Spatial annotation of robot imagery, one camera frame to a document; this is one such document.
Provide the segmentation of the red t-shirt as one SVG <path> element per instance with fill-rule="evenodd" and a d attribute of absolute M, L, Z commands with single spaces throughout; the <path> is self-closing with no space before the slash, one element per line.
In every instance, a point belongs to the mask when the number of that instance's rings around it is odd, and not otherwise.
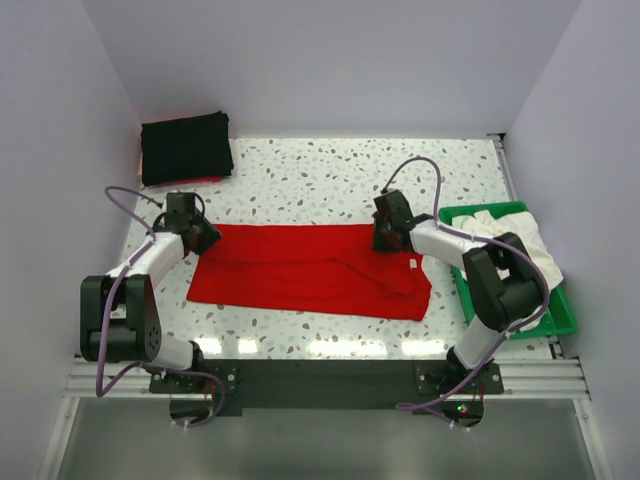
<path fill-rule="evenodd" d="M 191 302 L 423 320 L 432 285 L 415 253 L 380 253 L 370 224 L 234 225 L 199 260 Z"/>

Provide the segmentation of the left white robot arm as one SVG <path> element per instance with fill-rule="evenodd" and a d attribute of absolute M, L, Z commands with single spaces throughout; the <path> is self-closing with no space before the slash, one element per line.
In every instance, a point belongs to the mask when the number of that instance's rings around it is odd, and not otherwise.
<path fill-rule="evenodd" d="M 96 363 L 138 362 L 171 369 L 185 392 L 207 380 L 202 352 L 193 341 L 162 331 L 155 288 L 190 254 L 202 255 L 222 235 L 205 216 L 195 192 L 170 192 L 142 244 L 120 265 L 86 277 L 80 287 L 80 352 Z"/>

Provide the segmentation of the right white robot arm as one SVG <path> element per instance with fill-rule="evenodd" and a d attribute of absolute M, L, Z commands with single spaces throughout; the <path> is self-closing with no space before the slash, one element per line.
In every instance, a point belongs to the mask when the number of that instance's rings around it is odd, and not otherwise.
<path fill-rule="evenodd" d="M 520 238 L 488 238 L 457 231 L 429 214 L 414 215 L 398 190 L 374 198 L 373 249 L 434 257 L 463 271 L 475 316 L 447 353 L 445 379 L 459 393 L 481 380 L 506 334 L 547 309 L 550 290 Z"/>

